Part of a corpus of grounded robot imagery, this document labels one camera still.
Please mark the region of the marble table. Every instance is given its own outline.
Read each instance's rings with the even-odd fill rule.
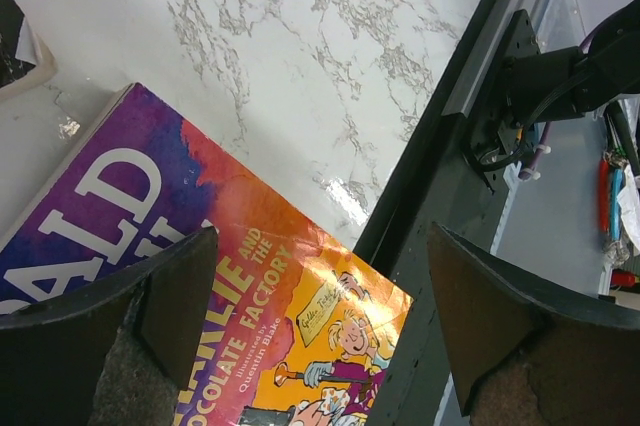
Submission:
[[[138,81],[349,247],[479,2],[16,1],[60,71],[0,106],[0,232]]]

